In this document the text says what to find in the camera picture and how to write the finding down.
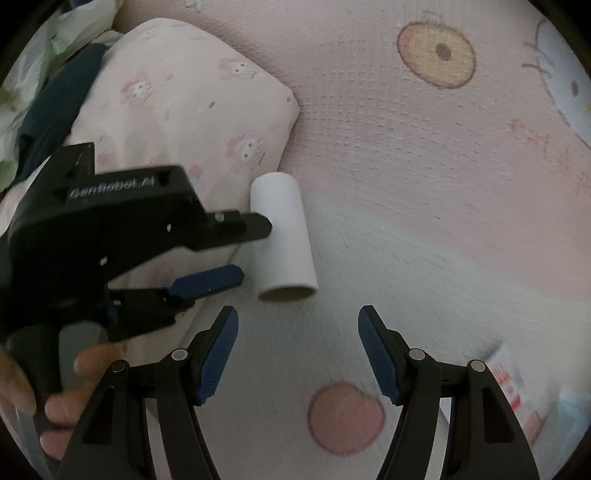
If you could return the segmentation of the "person's left hand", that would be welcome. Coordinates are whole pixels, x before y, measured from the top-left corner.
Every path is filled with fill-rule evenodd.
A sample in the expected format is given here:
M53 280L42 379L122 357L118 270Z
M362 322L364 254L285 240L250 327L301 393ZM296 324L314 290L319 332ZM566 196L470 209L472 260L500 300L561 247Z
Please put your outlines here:
M106 369L116 360L124 359L126 342L103 343L82 351L73 363L73 371L84 380L80 387L51 395L44 404L44 413L52 427L40 436L43 451L61 460L80 416ZM36 404L33 391L22 369L1 346L1 420L18 445L16 413L33 415Z

